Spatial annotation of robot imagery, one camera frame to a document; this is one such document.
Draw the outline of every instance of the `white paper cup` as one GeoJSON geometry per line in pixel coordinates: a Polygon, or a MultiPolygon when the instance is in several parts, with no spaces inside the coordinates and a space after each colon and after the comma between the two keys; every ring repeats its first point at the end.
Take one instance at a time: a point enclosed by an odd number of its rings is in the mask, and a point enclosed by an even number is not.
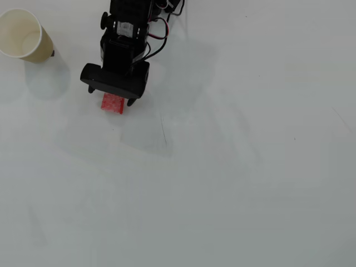
{"type": "Polygon", "coordinates": [[[53,53],[53,42],[37,17],[14,8],[0,15],[0,51],[8,57],[40,63],[53,53]]]}

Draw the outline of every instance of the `white table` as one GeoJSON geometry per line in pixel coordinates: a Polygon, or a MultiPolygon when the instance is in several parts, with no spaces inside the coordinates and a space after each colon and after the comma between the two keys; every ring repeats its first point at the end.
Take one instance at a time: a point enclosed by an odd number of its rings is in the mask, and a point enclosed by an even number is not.
{"type": "Polygon", "coordinates": [[[356,3],[190,0],[122,116],[80,81],[109,5],[0,5],[56,45],[0,59],[0,266],[356,266],[356,3]]]}

